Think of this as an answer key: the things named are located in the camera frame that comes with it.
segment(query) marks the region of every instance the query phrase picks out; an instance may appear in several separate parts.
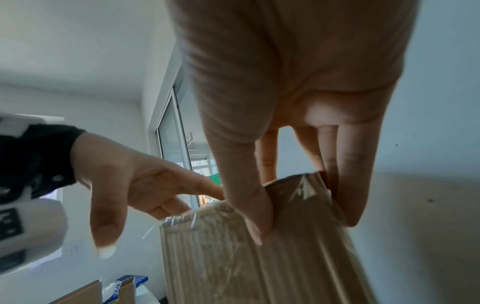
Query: green object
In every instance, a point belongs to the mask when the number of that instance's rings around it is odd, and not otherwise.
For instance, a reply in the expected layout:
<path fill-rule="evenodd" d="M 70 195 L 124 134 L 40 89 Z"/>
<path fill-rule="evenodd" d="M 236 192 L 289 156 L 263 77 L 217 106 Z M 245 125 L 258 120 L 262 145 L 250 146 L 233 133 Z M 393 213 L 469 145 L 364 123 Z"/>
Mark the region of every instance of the green object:
<path fill-rule="evenodd" d="M 220 175 L 218 173 L 214 175 L 210 175 L 210 180 L 217 185 L 220 185 L 220 186 L 222 185 L 222 181 L 220 180 Z"/>

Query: fingernail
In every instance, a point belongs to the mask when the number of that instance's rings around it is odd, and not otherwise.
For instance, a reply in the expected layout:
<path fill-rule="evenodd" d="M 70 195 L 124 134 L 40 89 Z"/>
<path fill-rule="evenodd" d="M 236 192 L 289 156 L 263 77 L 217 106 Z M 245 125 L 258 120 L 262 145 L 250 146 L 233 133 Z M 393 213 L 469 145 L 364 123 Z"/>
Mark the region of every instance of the fingernail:
<path fill-rule="evenodd" d="M 250 236 L 258 246 L 262 246 L 262 238 L 260 237 L 260 230 L 258 227 L 249 219 L 245 219 L 245 225 L 247 230 L 250 232 Z"/>
<path fill-rule="evenodd" d="M 97 248 L 96 253 L 98 254 L 99 259 L 108 259 L 115 253 L 116 249 L 117 249 L 117 246 L 113 244 L 110 246 Z"/>

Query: door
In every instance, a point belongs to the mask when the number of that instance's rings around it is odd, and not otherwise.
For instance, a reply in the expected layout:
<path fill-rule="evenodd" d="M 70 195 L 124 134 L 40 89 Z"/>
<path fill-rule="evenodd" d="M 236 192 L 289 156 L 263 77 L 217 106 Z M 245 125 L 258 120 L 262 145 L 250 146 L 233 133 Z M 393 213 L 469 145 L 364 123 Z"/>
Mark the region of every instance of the door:
<path fill-rule="evenodd" d="M 174 89 L 170 91 L 168 101 L 161 116 L 157 129 L 160 142 L 160 151 L 163 159 L 176 163 L 177 165 L 191 170 L 192 165 L 187 150 L 185 134 L 182 127 L 182 120 L 179 114 L 177 98 Z M 179 198 L 186 202 L 192 209 L 199 206 L 199 199 L 196 195 L 179 195 Z"/>

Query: brown cardboard box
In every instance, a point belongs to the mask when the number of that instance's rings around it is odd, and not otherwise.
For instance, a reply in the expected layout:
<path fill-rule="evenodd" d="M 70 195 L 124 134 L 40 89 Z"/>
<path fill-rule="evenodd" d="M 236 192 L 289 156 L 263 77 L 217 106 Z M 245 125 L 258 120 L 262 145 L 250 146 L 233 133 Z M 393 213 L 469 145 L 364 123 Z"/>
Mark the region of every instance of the brown cardboard box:
<path fill-rule="evenodd" d="M 120 284 L 118 289 L 118 304 L 135 304 L 137 289 L 135 277 L 131 277 Z"/>
<path fill-rule="evenodd" d="M 318 174 L 265 187 L 276 217 L 263 246 L 225 202 L 168 218 L 161 243 L 173 304 L 372 304 Z"/>
<path fill-rule="evenodd" d="M 102 283 L 100 280 L 96 280 L 50 302 L 50 304 L 102 304 L 101 288 Z"/>

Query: hand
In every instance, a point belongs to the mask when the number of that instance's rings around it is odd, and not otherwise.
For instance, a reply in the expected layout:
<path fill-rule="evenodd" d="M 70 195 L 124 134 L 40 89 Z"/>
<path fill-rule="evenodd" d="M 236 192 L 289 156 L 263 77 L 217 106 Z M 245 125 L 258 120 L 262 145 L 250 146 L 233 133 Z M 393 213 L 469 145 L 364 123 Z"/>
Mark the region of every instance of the hand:
<path fill-rule="evenodd" d="M 168 4 L 225 195 L 253 239 L 260 244 L 273 224 L 261 183 L 276 179 L 284 126 L 355 225 L 417 1 Z"/>
<path fill-rule="evenodd" d="M 71 164 L 91 190 L 90 228 L 100 257 L 113 254 L 128 206 L 160 220 L 190 209 L 179 194 L 224 198 L 222 187 L 200 174 L 91 133 L 75 141 Z"/>

